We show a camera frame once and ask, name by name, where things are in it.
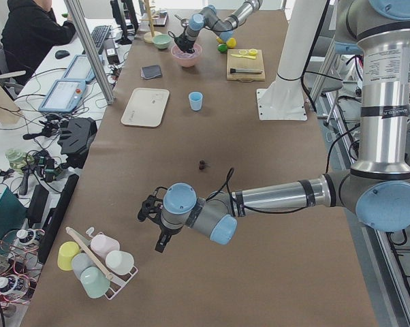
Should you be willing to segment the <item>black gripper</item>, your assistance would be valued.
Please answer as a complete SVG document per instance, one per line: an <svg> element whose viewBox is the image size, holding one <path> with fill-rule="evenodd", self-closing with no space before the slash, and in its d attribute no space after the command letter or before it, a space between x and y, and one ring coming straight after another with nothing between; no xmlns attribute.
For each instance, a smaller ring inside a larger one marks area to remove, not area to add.
<svg viewBox="0 0 410 327"><path fill-rule="evenodd" d="M195 39L190 40L186 35L179 35L176 37L176 45L182 52L195 53L194 49Z"/></svg>
<svg viewBox="0 0 410 327"><path fill-rule="evenodd" d="M182 225L178 225L175 228L168 228L160 223L159 228L161 230L161 233L155 245L155 251L164 252L165 247L170 241L171 237L175 234L178 234L182 230Z"/></svg>

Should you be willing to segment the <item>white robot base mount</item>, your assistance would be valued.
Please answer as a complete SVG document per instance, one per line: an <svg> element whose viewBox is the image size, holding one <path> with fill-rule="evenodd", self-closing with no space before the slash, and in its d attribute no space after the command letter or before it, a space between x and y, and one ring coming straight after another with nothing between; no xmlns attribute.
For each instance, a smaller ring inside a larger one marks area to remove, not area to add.
<svg viewBox="0 0 410 327"><path fill-rule="evenodd" d="M298 0L287 28L277 76L267 89L257 90L257 109L262 121L307 120L302 94L302 75L321 21L328 11L326 0Z"/></svg>

